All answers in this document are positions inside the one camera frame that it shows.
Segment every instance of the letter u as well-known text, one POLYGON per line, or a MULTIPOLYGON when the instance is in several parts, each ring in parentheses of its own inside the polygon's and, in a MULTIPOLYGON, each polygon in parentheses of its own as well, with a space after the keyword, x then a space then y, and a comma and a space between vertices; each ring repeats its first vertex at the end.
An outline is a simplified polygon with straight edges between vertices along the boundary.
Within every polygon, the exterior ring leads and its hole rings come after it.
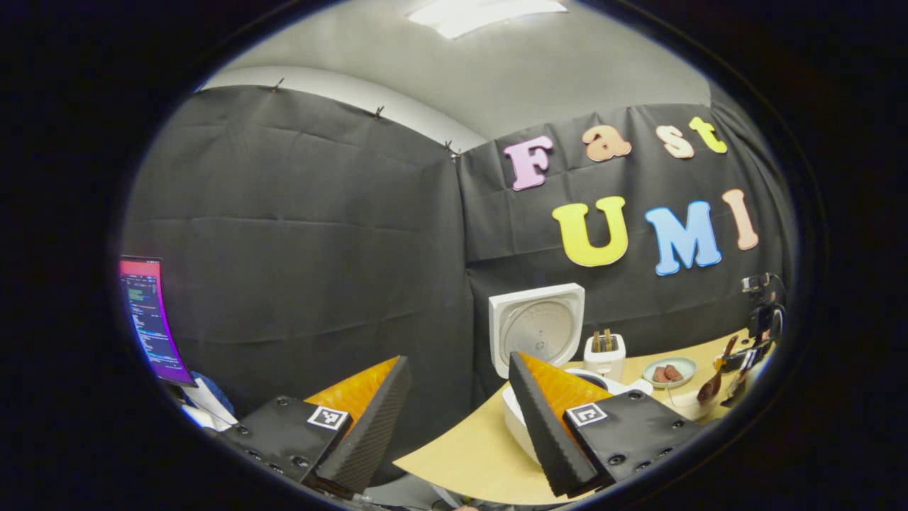
POLYGON ((555 208, 552 217, 561 224, 561 240, 565 246, 567 258, 581 266, 611 265, 627 251, 627 227, 621 208, 624 197, 612 196, 596 201, 596 208, 606 214, 608 232, 611 239, 608 245, 592 246, 587 233, 587 212, 585 204, 568 204, 555 208))

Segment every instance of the wooden spoon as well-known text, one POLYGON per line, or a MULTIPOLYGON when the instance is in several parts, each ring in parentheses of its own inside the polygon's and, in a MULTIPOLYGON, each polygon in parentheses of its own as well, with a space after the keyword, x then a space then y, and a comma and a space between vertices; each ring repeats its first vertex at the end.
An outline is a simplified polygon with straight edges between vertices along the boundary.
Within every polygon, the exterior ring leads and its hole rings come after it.
POLYGON ((737 336, 732 336, 728 341, 728 346, 725 347, 725 354, 721 358, 716 360, 716 375, 709 379, 708 382, 704 383, 700 387, 700 392, 696 395, 696 400, 703 404, 716 395, 719 394, 719 387, 722 386, 722 373, 720 369, 725 365, 725 359, 732 354, 732 348, 735 347, 735 342, 737 341, 737 336))

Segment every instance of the monitor screen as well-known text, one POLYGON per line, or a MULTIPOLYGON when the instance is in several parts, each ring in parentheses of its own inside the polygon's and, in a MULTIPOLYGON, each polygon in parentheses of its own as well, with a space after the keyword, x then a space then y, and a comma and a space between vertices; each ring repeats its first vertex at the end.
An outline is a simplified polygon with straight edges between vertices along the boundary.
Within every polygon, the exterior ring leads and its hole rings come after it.
POLYGON ((167 382, 196 386, 173 343, 161 292, 161 260, 122 256, 120 287, 136 338, 154 373, 167 382))

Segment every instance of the black backdrop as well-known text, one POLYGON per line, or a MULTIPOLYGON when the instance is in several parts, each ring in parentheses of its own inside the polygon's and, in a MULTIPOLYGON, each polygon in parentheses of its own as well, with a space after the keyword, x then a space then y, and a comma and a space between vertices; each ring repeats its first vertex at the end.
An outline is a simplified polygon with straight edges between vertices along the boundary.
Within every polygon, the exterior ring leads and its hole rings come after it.
POLYGON ((749 298, 741 279, 772 272, 791 282, 796 252, 795 217, 782 169, 774 163, 749 123, 733 106, 635 105, 560 122, 530 127, 472 149, 459 166, 466 215, 467 268, 473 291, 476 378, 480 398, 502 383, 489 358, 489 296, 539 286, 577 283, 586 290, 584 328, 575 360, 582 360, 583 342, 593 330, 610 327, 621 334, 628 356, 661 353, 714 339, 747 324, 749 298), (727 144, 725 154, 706 147, 687 127, 700 116, 727 144), (594 162, 581 136, 595 125, 611 125, 632 148, 628 155, 594 162), (673 125, 694 147, 689 159, 677 159, 656 137, 656 127, 673 125), (543 185, 512 189, 514 171, 503 149, 547 135, 548 170, 543 185), (737 188, 759 235, 748 250, 737 247, 737 227, 724 192, 737 188), (625 254, 607 266, 572 263, 552 210, 566 204, 587 205, 586 222, 592 246, 609 241, 605 215, 594 203, 603 197, 625 199, 625 254), (706 201, 716 244, 722 254, 713 266, 656 273, 659 262, 656 231, 644 213, 669 208, 686 223, 687 205, 706 201))
MULTIPOLYGON (((406 355, 387 461, 469 411, 462 218, 441 145, 316 95, 225 87, 155 140, 123 251, 163 259, 174 341, 238 417, 406 355)), ((395 475, 385 463, 375 483, 395 475)))

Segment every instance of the tabletop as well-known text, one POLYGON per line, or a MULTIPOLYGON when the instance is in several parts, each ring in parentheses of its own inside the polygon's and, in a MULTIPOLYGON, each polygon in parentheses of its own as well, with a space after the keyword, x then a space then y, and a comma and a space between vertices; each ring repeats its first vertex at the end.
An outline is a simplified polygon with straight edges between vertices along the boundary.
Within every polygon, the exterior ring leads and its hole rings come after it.
MULTIPOLYGON (((694 399, 703 383, 716 375, 713 362, 725 351, 725 345, 732 336, 738 336, 740 340, 747 339, 747 329, 697 346, 629 357, 625 360, 620 383, 629 385, 636 381, 642 377, 646 366, 661 358, 685 356, 696 362, 696 372, 691 380, 670 390, 657 388, 652 395, 658 401, 670 397, 676 406, 683 406, 694 399)), ((735 352, 751 346, 742 346, 740 340, 735 345, 735 352)), ((582 362, 568 362, 562 368, 582 365, 582 362)), ((725 400, 728 386, 736 376, 736 371, 722 375, 722 387, 716 402, 725 400)), ((552 494, 542 467, 523 451, 505 426, 502 393, 509 385, 506 382, 482 406, 447 433, 397 459, 394 464, 435 486, 489 502, 543 506, 566 503, 589 495, 567 498, 552 494)), ((727 411, 728 408, 724 406, 716 406, 697 422, 703 424, 712 421, 724 416, 727 411)))

